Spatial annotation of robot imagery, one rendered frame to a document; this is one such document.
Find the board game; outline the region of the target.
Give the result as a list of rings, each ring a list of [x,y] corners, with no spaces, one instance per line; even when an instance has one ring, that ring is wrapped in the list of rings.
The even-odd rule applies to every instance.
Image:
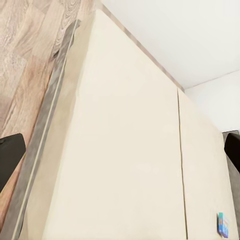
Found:
[[[219,212],[218,231],[224,238],[229,238],[229,224],[228,218],[223,212]]]

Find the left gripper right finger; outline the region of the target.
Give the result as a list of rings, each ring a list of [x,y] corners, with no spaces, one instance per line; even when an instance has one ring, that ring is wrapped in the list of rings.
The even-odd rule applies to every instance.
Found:
[[[240,135],[231,132],[228,133],[224,151],[240,173]]]

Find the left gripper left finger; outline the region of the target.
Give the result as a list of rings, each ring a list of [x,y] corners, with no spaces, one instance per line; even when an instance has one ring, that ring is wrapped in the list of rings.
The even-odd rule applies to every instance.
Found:
[[[0,138],[0,193],[3,191],[26,151],[22,133]]]

